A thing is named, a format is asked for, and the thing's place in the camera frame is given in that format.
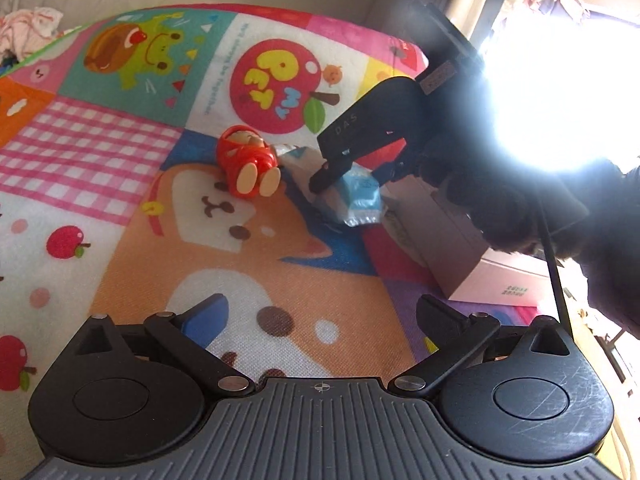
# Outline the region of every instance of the metal screw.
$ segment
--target metal screw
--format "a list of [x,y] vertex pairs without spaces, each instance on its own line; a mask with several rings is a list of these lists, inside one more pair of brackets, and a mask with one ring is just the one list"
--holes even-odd
[[401,377],[396,377],[394,384],[396,385],[396,388],[400,388],[406,392],[417,392],[427,385],[423,378],[416,377],[415,375],[403,375]]
[[229,375],[218,381],[218,387],[228,392],[241,392],[249,387],[249,381],[239,375]]

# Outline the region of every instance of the pink striped fabric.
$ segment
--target pink striped fabric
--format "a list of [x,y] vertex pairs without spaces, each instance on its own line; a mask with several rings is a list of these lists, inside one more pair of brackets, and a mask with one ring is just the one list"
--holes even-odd
[[59,96],[0,150],[0,190],[126,225],[180,131]]

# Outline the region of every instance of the blue and white package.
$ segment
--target blue and white package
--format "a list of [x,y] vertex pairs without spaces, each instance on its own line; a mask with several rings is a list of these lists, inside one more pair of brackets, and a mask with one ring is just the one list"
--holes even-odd
[[324,164],[321,153],[313,148],[296,148],[278,156],[306,199],[334,222],[349,227],[382,221],[383,202],[378,181],[359,164],[321,194],[309,191],[309,179]]

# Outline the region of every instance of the teal square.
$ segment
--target teal square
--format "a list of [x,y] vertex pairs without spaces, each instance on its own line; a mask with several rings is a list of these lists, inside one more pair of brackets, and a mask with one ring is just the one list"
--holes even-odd
[[87,41],[58,93],[184,127],[235,16],[186,7],[116,16]]

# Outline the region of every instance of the orange square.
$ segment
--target orange square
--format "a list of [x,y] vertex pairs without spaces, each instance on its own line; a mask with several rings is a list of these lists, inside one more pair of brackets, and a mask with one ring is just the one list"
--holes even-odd
[[0,77],[0,148],[53,100],[55,95]]

